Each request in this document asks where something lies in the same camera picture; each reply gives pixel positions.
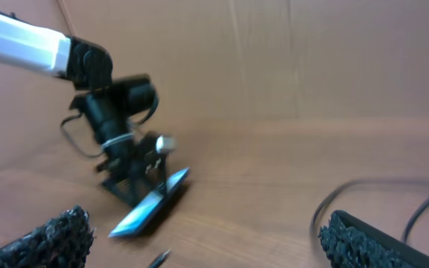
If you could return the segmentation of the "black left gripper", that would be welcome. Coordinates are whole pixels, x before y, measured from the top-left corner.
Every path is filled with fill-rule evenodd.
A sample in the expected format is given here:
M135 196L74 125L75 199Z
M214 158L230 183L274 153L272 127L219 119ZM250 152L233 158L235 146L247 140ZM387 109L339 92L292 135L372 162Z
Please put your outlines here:
M130 207L142 201L137 188L140 181L156 186L162 196L168 195L168 154L157 153L155 149L160 135L148 132L136 140L133 133L125 133L101 145L106 159L95 166L95 172L108 174L101 186Z

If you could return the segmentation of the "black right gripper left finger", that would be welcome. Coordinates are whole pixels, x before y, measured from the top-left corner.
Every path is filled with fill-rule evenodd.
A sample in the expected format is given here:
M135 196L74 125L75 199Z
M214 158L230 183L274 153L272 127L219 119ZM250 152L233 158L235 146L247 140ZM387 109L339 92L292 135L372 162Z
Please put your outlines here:
M89 212L79 205L0 248L0 268L84 268L93 244Z

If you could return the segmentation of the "blue Galaxy smartphone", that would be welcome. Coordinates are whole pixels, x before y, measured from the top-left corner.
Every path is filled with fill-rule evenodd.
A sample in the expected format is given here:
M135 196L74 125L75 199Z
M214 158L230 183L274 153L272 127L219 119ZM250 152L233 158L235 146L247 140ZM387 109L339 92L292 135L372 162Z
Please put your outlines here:
M126 237L140 235L153 218L180 191L182 184L190 174L191 168L183 168L167 179L167 194L151 191L142 201L108 234L108 237Z

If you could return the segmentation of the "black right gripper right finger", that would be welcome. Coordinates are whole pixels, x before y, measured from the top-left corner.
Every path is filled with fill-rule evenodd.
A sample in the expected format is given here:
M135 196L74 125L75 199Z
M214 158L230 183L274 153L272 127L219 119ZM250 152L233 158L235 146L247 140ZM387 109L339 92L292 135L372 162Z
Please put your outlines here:
M336 268L429 268L429 256L381 230L336 210L318 238Z

